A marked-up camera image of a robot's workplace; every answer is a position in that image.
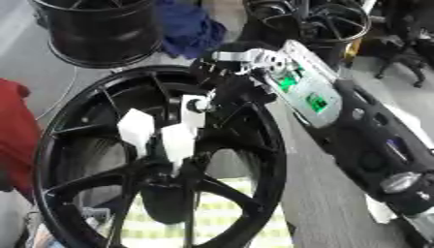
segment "wire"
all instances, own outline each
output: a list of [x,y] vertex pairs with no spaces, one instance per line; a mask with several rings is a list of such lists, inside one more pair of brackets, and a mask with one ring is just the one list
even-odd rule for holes
[[78,77],[78,68],[77,68],[77,66],[75,66],[73,79],[71,80],[70,84],[66,88],[65,92],[62,94],[62,96],[53,105],[51,105],[51,107],[49,107],[43,114],[39,115],[36,118],[36,120],[40,120],[40,119],[44,118],[47,114],[51,113],[55,108],[57,108],[62,103],[63,100],[65,100],[65,97],[68,96],[68,94],[73,89],[74,84],[76,84],[77,77]]

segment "robotic arm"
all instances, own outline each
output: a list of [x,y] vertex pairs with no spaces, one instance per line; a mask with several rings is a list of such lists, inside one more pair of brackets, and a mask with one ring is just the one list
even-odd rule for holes
[[[212,111],[257,87],[277,95],[358,187],[386,203],[426,243],[434,242],[434,144],[421,127],[405,123],[399,109],[339,78],[296,41],[277,51],[215,51],[212,60],[236,62],[239,72],[217,83],[205,99],[190,102],[190,110]],[[202,63],[213,73],[214,64]],[[220,78],[226,73],[221,71]]]

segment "wheel spoke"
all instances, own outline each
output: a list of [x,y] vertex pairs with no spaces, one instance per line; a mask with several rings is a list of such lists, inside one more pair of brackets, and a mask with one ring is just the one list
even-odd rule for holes
[[116,117],[116,121],[119,121],[121,118],[121,113],[119,108],[117,107],[116,103],[114,102],[113,98],[110,96],[110,94],[107,92],[105,87],[101,87],[100,91],[103,92],[103,94],[106,96],[108,103],[111,107],[111,110],[113,111],[115,117]]
[[142,158],[133,163],[127,163],[119,168],[102,171],[93,175],[88,175],[79,179],[75,179],[66,183],[59,184],[48,190],[46,195],[59,197],[64,201],[70,201],[79,192],[102,186],[124,185],[125,178],[129,181],[134,181],[133,176],[145,176],[147,171],[152,167],[164,166],[166,162],[158,160],[148,160]]
[[188,216],[184,227],[184,248],[192,248],[195,241],[195,194],[187,194],[190,199],[187,199]]
[[54,186],[46,191],[47,195],[70,201],[79,192],[102,186],[121,185],[124,167],[103,171]]
[[348,23],[348,24],[351,24],[351,25],[353,25],[353,26],[356,26],[356,27],[358,27],[358,28],[360,28],[360,29],[363,29],[363,25],[361,25],[360,23],[357,23],[357,22],[355,22],[355,21],[353,21],[353,20],[346,19],[346,18],[344,18],[344,17],[337,16],[337,15],[333,15],[333,16],[331,16],[330,18],[334,18],[334,19],[340,20],[340,21],[342,21],[342,22],[346,22],[346,23]]
[[64,137],[85,137],[85,136],[109,136],[118,135],[117,128],[114,125],[109,124],[90,124],[85,126],[78,126],[74,128],[66,128],[58,131],[54,131],[53,135],[64,138]]
[[226,117],[224,120],[222,120],[219,123],[218,127],[224,128],[228,124],[231,124],[231,122],[234,121],[243,111],[247,110],[251,106],[252,106],[252,103],[250,103],[250,102],[244,103],[242,106],[237,108],[234,112],[232,112],[228,117]]
[[254,199],[249,198],[231,186],[208,175],[206,175],[200,183],[199,189],[235,202],[243,209],[244,213],[254,215],[262,211],[262,206]]
[[135,196],[136,191],[133,181],[125,179],[122,187],[122,196],[119,200],[120,203],[114,213],[113,223],[108,232],[106,248],[118,247],[121,244],[122,227]]
[[111,0],[111,2],[114,3],[116,5],[116,7],[122,7],[121,0]]
[[75,3],[70,7],[70,9],[73,10],[73,9],[78,8],[78,6],[80,6],[81,4],[83,4],[85,1],[87,1],[87,0],[78,0],[78,1],[76,1],[76,2],[75,2]]
[[339,40],[342,40],[342,34],[339,29],[336,27],[334,22],[328,16],[321,16],[321,19],[325,22],[325,26],[333,33],[334,37]]
[[230,148],[234,150],[245,150],[258,155],[260,158],[269,159],[273,156],[276,151],[269,147],[246,142],[241,140],[241,138],[236,137],[228,132],[214,131],[213,134],[208,135],[197,142],[197,146],[202,145],[207,146],[208,144],[213,144],[214,146],[219,146],[222,148]]
[[166,86],[160,81],[160,79],[157,77],[156,73],[151,74],[152,80],[154,81],[156,87],[158,88],[158,91],[165,99],[165,121],[167,125],[171,124],[171,120],[173,119],[173,116],[171,116],[172,113],[177,112],[177,108],[179,106],[179,101],[177,101],[169,90],[166,88]]

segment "black wheel rim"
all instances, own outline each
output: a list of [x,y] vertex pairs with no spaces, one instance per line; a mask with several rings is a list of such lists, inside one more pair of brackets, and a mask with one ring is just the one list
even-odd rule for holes
[[317,29],[312,39],[316,43],[347,43],[364,36],[371,27],[369,16],[357,4],[323,4],[311,10],[305,21]]
[[[153,102],[154,105],[128,106],[126,103],[130,102],[123,102],[123,96],[133,99],[133,95],[129,95],[133,92],[152,93],[152,97],[146,98],[145,102]],[[120,244],[120,230],[134,196],[146,183],[143,179],[152,175],[153,168],[166,168],[167,162],[151,156],[136,160],[133,147],[119,140],[114,124],[131,107],[147,109],[156,118],[157,126],[176,123],[179,118],[178,98],[185,93],[204,93],[196,86],[195,79],[186,68],[136,68],[99,80],[58,112],[46,128],[35,159],[38,165],[35,171],[35,199],[46,225],[58,240],[67,247],[123,247]],[[98,123],[101,120],[98,116],[103,115],[101,109],[110,113],[110,118],[104,119],[107,123]],[[59,175],[67,171],[62,165],[64,156],[71,148],[69,146],[76,139],[88,137],[120,142],[126,166],[65,182]],[[203,173],[209,154],[222,148],[254,154],[259,161],[257,170],[261,176],[253,198]],[[188,164],[191,166],[183,166],[181,170],[188,178],[193,178],[182,181],[191,186],[186,189],[227,198],[237,203],[243,214],[225,232],[204,244],[193,245],[194,207],[191,200],[191,208],[185,219],[184,247],[244,246],[270,218],[280,201],[286,180],[285,147],[270,113],[248,96],[242,96],[227,107],[220,107],[213,116],[207,118],[206,126],[198,137],[196,154],[190,162]],[[91,229],[73,204],[74,196],[80,191],[106,185],[122,187],[116,199],[115,218],[108,238]]]

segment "gray floor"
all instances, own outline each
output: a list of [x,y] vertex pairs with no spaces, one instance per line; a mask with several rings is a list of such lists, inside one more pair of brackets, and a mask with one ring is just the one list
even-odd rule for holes
[[[229,28],[231,40],[245,19],[239,1],[204,1],[212,15]],[[56,59],[47,49],[47,34],[32,21],[31,9],[23,0],[0,0],[0,78],[17,80],[33,92],[27,104],[40,115],[63,93],[74,75],[74,67]],[[185,64],[157,54],[143,64]],[[423,89],[410,85],[413,76],[393,66],[383,80],[372,72],[378,61],[360,58],[345,75],[354,77],[363,87],[386,103],[416,115],[434,138],[434,112],[430,104],[434,92],[434,74],[427,72]],[[105,70],[78,69],[77,84],[66,100],[98,78]],[[393,225],[375,224],[369,217],[363,194],[315,146],[281,103],[270,106],[285,135],[288,152],[288,183],[283,198],[287,218],[297,226],[294,241],[306,248],[404,248],[400,232]],[[40,121],[44,127],[50,115]],[[7,220],[0,214],[0,233],[7,233]]]

